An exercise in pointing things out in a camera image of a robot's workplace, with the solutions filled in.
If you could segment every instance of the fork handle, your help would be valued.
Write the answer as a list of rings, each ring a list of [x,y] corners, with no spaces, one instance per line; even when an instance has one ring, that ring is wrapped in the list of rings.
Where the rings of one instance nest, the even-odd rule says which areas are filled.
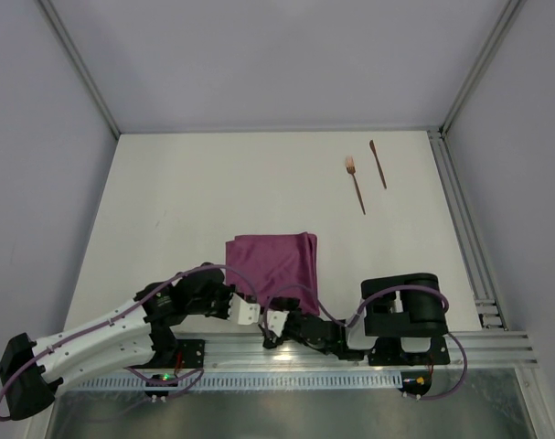
[[[360,207],[362,208],[362,214],[366,215],[367,212],[365,211],[365,205],[362,202],[362,195],[360,195],[360,189],[358,188],[358,182],[357,182],[357,178],[355,177],[354,174],[352,174],[352,180],[354,181],[354,189],[357,190],[357,195],[358,195],[358,202],[360,203]]]

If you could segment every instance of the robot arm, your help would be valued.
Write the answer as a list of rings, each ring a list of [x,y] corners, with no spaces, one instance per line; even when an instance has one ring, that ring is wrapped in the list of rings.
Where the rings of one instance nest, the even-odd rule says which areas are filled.
[[[219,267],[202,266],[183,278],[178,274],[176,285],[173,279],[147,285],[133,300],[75,329],[36,341],[26,333],[13,337],[0,362],[0,397],[6,397],[10,416],[0,420],[33,416],[72,387],[111,370],[168,369],[179,344],[170,327],[186,316],[259,323],[261,307],[225,285]],[[387,292],[375,293],[385,288]],[[366,355],[371,366],[450,362],[443,340],[447,308],[437,297],[442,295],[435,276],[372,279],[361,289],[364,302],[348,322],[305,315],[291,299],[272,303],[273,309],[266,310],[271,323],[263,330],[263,345],[275,348],[294,340],[339,359],[356,361]],[[402,290],[402,310],[396,307],[395,289]]]

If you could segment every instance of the white table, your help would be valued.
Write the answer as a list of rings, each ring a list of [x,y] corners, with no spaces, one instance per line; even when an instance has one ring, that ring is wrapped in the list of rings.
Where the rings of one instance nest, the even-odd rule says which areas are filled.
[[[319,294],[335,316],[352,314],[365,279],[429,272],[450,301],[449,328],[481,328],[425,132],[123,135],[66,327],[178,271],[224,263],[235,235],[302,231],[317,235]],[[177,331],[258,328],[191,316]]]

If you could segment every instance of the folded cloth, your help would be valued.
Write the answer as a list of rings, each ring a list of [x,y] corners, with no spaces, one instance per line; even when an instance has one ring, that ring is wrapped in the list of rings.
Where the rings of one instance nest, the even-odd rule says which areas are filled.
[[[226,264],[245,274],[257,290],[257,301],[265,306],[268,297],[290,284],[301,284],[317,294],[317,237],[299,235],[241,235],[226,243]],[[252,295],[249,286],[235,273],[227,271],[227,284]],[[288,288],[279,297],[300,301],[303,312],[319,315],[313,294],[301,288]]]

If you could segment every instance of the gray floor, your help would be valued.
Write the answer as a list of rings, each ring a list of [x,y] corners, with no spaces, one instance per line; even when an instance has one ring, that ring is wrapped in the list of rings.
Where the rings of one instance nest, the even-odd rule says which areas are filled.
[[[436,370],[432,391],[456,379],[457,372]],[[58,402],[48,439],[535,437],[513,370],[472,370],[460,391],[437,402],[404,399],[395,390],[200,393],[121,415],[139,398],[69,394]]]

